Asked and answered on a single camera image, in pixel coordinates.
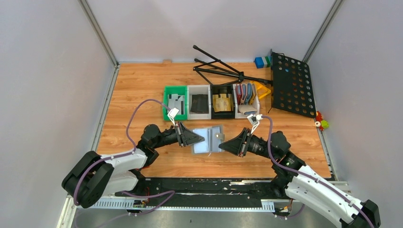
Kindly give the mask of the grey card holder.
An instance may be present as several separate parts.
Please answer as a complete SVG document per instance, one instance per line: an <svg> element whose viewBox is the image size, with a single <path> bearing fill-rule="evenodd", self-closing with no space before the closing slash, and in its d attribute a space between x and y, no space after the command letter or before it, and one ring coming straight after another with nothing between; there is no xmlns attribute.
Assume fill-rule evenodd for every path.
<svg viewBox="0 0 403 228"><path fill-rule="evenodd" d="M191 152L193 154L211 154L223 152L223 149L219 147L224 142L225 134L223 125L194 128L192 132L202 136L204 140L197 142L191 146Z"/></svg>

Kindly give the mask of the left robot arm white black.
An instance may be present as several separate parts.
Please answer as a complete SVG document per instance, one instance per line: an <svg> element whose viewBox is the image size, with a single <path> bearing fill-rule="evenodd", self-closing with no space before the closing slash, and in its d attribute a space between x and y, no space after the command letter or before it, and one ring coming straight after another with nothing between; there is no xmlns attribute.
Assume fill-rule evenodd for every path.
<svg viewBox="0 0 403 228"><path fill-rule="evenodd" d="M192 132L182 122L160 131L155 124L144 128L136 147L112 155L89 151L66 175L61 187L73 197L74 203L89 208L106 195L129 191L134 196L145 192L145 182L139 170L150 166L159 156L157 148L178 144L186 147L203 142L205 138Z"/></svg>

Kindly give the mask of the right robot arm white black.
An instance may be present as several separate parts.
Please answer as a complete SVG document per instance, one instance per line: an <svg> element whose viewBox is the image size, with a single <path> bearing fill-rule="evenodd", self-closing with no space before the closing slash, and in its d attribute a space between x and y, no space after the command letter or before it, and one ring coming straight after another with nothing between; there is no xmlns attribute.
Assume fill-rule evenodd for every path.
<svg viewBox="0 0 403 228"><path fill-rule="evenodd" d="M271 133L267 140L244 128L235 138L219 147L238 157L248 153L272 161L275 178L272 194L289 197L313 209L337 228L378 228L381 225L379 207L371 200L362 201L321 177L290 150L290 143L281 131Z"/></svg>

